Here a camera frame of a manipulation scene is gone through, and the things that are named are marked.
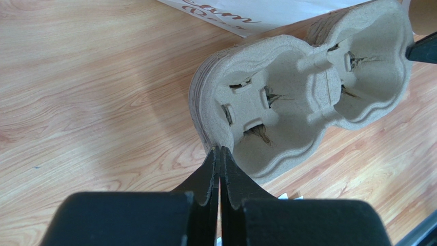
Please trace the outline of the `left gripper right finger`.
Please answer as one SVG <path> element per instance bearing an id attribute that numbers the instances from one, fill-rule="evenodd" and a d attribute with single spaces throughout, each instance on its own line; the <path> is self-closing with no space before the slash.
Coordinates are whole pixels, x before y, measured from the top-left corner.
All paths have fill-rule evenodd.
<path id="1" fill-rule="evenodd" d="M 227 147 L 220 150 L 220 186 L 223 245 L 254 245 L 267 224 L 262 202 L 276 198 L 236 164 Z"/>

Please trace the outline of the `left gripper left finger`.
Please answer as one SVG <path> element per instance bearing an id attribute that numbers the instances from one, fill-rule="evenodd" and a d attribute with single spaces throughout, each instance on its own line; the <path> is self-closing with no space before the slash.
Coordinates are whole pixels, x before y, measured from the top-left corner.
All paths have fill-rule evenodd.
<path id="1" fill-rule="evenodd" d="M 220 147 L 212 147 L 202 165 L 172 192 L 192 197 L 186 245 L 216 245 L 220 184 Z"/>

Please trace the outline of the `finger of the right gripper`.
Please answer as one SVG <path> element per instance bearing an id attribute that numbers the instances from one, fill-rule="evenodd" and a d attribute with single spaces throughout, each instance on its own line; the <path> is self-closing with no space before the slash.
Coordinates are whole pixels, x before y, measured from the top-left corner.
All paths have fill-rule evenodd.
<path id="1" fill-rule="evenodd" d="M 413 62 L 436 64 L 436 46 L 436 32 L 434 32 L 410 46 L 405 56 Z"/>

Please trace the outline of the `cardboard cup carrier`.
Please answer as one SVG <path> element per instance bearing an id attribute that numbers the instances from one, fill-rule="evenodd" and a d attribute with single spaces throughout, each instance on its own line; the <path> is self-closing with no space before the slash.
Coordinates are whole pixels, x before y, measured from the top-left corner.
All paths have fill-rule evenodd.
<path id="1" fill-rule="evenodd" d="M 257 183 L 277 178 L 329 127 L 359 130 L 399 104 L 412 34 L 398 1 L 369 1 L 323 17 L 305 39 L 278 35 L 213 54 L 188 95 L 205 150 L 228 147 Z"/>

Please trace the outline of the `brown paper coffee cup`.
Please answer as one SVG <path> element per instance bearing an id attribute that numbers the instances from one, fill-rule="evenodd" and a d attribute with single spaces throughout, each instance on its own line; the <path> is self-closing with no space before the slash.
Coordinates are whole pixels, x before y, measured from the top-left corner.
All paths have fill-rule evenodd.
<path id="1" fill-rule="evenodd" d="M 408 15 L 415 34 L 436 32 L 436 0 L 411 0 Z"/>

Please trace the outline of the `white paper takeout bag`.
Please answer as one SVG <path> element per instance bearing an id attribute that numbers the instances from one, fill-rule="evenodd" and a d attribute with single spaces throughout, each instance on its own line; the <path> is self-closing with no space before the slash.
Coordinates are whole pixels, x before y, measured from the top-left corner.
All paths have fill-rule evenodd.
<path id="1" fill-rule="evenodd" d="M 364 0 L 164 0 L 163 4 L 188 13 L 240 37 L 261 34 Z"/>

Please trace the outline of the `bundle of wrapped straws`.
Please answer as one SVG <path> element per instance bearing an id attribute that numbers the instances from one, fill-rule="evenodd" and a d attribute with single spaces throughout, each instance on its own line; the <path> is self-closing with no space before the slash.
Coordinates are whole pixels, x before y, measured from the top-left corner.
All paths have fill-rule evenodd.
<path id="1" fill-rule="evenodd" d="M 280 195 L 278 197 L 278 199 L 281 199 L 281 200 L 290 200 L 290 199 L 291 200 L 302 200 L 302 199 L 304 199 L 304 197 L 299 192 L 295 192 L 291 195 L 289 195 L 287 193 L 283 193 L 282 195 Z"/>

